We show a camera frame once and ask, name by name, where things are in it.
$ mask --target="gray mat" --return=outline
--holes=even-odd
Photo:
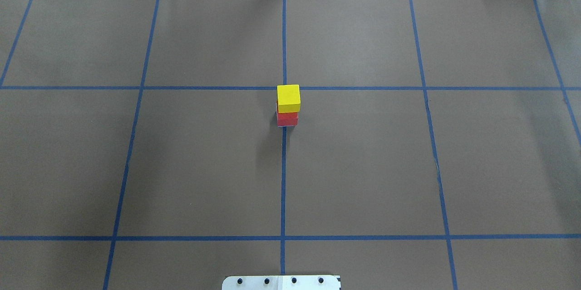
[[[5,0],[0,288],[581,288],[580,5]]]

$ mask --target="yellow block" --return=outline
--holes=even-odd
[[[299,85],[276,86],[279,113],[294,113],[300,111]]]

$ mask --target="red object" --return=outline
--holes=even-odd
[[[299,124],[299,112],[279,113],[278,102],[276,102],[276,125],[278,127],[294,127]]]

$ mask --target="white bracket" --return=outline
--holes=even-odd
[[[227,277],[222,290],[341,290],[338,275],[261,275]]]

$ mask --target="block tower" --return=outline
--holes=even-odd
[[[293,127],[299,123],[299,85],[276,86],[276,125]]]

